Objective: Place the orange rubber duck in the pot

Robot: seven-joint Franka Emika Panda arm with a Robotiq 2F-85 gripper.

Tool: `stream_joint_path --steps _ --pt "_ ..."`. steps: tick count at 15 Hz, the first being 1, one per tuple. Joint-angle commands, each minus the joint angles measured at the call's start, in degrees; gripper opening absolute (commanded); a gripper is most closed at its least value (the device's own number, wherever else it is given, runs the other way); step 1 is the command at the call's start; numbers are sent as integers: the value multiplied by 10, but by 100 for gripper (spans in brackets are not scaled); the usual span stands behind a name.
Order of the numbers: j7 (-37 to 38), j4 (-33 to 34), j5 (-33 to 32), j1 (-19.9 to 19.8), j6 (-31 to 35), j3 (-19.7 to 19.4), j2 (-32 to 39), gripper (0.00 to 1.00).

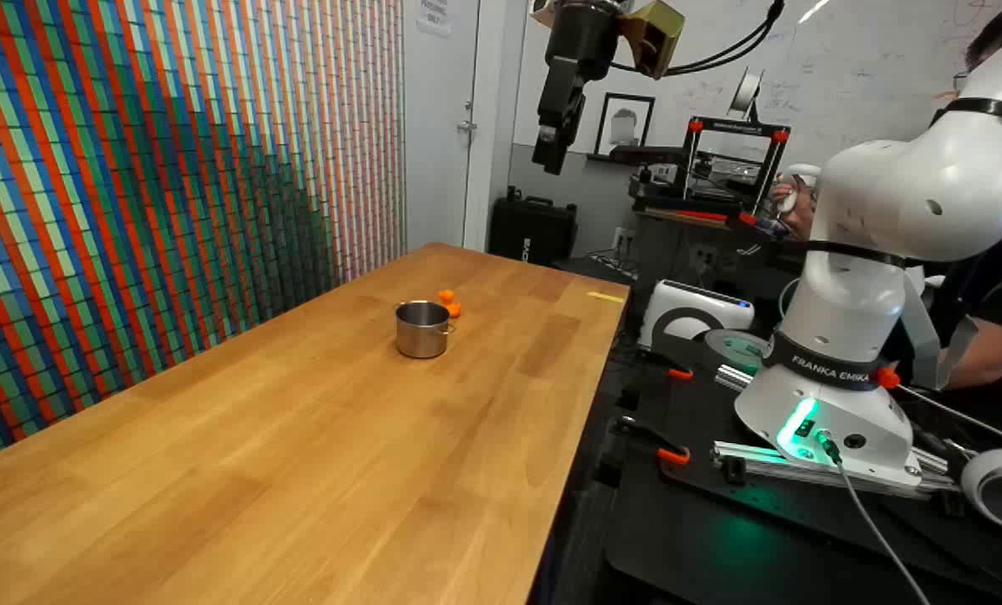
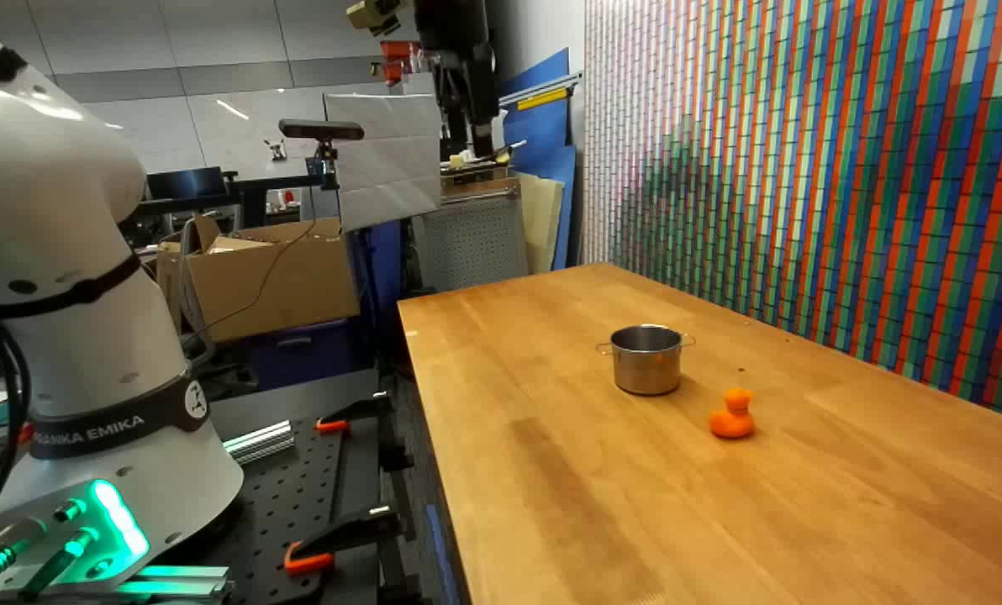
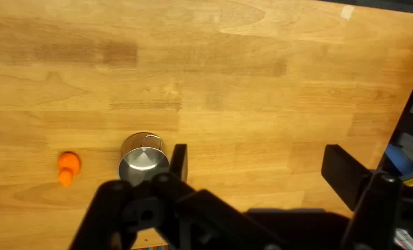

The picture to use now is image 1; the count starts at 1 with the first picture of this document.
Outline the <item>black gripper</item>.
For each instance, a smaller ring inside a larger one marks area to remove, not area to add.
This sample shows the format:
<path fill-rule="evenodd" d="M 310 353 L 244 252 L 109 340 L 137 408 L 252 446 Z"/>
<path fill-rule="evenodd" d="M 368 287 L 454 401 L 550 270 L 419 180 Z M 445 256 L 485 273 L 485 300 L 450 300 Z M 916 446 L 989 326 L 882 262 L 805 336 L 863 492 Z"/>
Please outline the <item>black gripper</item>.
<path fill-rule="evenodd" d="M 576 140 L 586 83 L 612 68 L 625 4 L 622 0 L 549 0 L 533 19 L 549 27 L 543 86 L 539 98 L 539 140 L 530 160 L 562 176 Z"/>

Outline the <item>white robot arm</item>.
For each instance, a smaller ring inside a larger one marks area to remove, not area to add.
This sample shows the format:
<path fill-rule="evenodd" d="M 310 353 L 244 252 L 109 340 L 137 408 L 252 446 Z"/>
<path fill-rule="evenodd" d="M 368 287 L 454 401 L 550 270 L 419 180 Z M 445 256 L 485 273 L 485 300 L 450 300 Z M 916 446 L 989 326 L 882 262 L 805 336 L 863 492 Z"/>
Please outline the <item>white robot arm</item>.
<path fill-rule="evenodd" d="M 804 273 L 736 420 L 791 467 L 916 481 L 915 431 L 882 382 L 897 322 L 920 322 L 910 262 L 1002 242 L 1002 47 L 910 140 L 868 140 L 818 172 Z"/>

